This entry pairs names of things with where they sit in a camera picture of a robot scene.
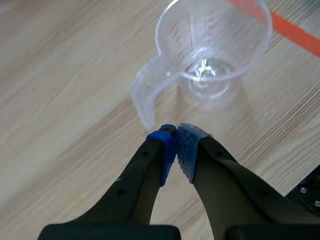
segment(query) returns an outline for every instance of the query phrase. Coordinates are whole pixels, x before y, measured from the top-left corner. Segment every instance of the screw hole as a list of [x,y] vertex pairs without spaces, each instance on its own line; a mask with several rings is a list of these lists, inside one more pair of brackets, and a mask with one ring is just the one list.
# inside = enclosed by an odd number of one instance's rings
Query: screw hole
[[269,192],[268,192],[267,190],[265,190],[265,189],[262,189],[262,190],[260,191],[260,193],[261,193],[261,195],[264,196],[264,197],[269,196]]
[[124,189],[118,190],[118,195],[124,195],[125,193],[126,193],[126,190],[124,190]]

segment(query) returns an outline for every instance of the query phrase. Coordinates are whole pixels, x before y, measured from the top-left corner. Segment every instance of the measuring cup handle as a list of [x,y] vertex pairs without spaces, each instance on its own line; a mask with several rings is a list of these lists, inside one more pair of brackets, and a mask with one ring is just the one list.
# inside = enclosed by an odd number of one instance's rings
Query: measuring cup handle
[[137,73],[131,86],[131,98],[143,126],[152,130],[155,121],[154,100],[176,76],[163,56],[155,56]]

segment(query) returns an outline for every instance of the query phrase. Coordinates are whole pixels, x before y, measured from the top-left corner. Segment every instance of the water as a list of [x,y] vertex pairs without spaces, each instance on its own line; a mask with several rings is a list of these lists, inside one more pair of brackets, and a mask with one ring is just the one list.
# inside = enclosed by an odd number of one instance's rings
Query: water
[[[202,58],[190,64],[186,72],[191,73],[195,77],[221,77],[233,71],[231,65],[224,60],[216,58]],[[222,95],[228,88],[230,81],[213,83],[205,81],[187,81],[187,87],[192,91],[192,94],[198,97],[216,98]]]

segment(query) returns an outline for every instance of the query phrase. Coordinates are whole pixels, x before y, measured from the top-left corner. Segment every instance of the wooden table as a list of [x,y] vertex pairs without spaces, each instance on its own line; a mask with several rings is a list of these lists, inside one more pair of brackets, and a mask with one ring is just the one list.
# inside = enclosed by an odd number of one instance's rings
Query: wooden table
[[[84,213],[144,141],[130,83],[157,54],[154,29],[169,2],[0,0],[1,239],[37,239]],[[319,1],[267,3],[320,38]],[[319,79],[319,58],[275,32],[263,62],[199,127],[285,195],[320,163]],[[177,163],[152,223],[212,239]]]

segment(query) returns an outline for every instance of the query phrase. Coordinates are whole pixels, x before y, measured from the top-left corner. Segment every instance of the measuring cup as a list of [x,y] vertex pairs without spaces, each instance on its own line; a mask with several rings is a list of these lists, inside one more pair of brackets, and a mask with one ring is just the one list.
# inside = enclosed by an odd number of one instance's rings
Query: measuring cup
[[143,126],[152,129],[154,100],[172,83],[192,98],[222,95],[263,58],[271,33],[263,0],[174,0],[155,29],[158,56],[131,86]]

